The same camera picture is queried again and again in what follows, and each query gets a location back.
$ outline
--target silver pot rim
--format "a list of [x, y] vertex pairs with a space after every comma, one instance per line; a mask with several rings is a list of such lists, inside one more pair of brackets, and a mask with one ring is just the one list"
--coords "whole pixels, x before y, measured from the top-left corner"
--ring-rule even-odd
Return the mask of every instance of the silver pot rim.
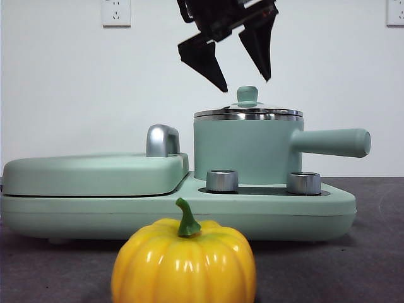
[[200, 120], [288, 120], [301, 121], [303, 113], [293, 109], [231, 108], [204, 110], [194, 114]]

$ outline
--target wall outlet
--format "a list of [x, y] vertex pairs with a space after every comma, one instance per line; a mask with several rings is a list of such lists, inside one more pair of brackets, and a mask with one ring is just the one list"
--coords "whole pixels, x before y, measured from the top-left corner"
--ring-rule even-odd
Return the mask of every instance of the wall outlet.
[[404, 27], [404, 0], [387, 0], [388, 27]]
[[130, 27], [132, 25], [131, 0], [102, 0], [104, 27]]

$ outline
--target green stem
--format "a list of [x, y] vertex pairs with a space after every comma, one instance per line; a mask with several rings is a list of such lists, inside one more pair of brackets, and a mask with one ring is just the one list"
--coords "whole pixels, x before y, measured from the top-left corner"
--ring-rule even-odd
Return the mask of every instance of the green stem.
[[182, 219], [178, 228], [178, 236], [190, 237], [199, 233], [201, 231], [201, 226], [195, 221], [188, 202], [182, 198], [178, 198], [175, 204], [182, 210]]

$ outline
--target mint green pot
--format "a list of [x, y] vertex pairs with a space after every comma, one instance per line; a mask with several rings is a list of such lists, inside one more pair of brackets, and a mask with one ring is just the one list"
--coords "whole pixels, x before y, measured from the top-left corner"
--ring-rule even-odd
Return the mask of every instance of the mint green pot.
[[303, 114], [266, 107], [258, 91], [243, 86], [229, 107], [194, 115], [195, 178], [211, 169], [239, 173], [241, 184], [285, 184], [302, 170], [302, 152], [364, 157], [371, 147], [365, 129], [303, 131]]

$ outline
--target dark countertop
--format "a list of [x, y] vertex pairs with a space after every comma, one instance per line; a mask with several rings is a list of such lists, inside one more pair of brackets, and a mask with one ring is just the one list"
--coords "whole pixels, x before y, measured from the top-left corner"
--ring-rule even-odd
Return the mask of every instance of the dark countertop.
[[[323, 178], [353, 193], [350, 232], [328, 242], [254, 241], [256, 303], [404, 302], [404, 177]], [[2, 303], [110, 300], [124, 241], [55, 246], [1, 226]]]

